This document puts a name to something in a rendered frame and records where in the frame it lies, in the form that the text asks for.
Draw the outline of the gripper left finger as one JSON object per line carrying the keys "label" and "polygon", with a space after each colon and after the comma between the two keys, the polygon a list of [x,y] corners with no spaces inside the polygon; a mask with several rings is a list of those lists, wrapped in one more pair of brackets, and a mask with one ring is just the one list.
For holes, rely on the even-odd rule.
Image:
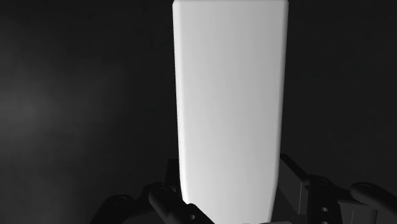
{"label": "gripper left finger", "polygon": [[127,194],[108,197],[90,224],[123,224],[150,212],[157,213],[164,224],[215,224],[195,204],[183,201],[176,158],[167,161],[162,182],[146,185],[137,199]]}

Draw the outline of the white rounded block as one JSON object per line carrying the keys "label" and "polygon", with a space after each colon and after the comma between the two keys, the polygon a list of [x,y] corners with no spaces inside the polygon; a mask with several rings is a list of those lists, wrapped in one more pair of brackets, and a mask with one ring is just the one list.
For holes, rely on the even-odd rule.
{"label": "white rounded block", "polygon": [[214,224],[271,220],[288,0],[174,0],[181,195]]}

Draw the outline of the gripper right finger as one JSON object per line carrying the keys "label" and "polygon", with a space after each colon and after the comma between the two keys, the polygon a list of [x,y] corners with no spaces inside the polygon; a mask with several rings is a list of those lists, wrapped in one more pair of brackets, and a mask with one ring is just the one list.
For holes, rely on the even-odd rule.
{"label": "gripper right finger", "polygon": [[397,224],[397,196],[369,182],[341,188],[280,156],[272,212],[278,224]]}

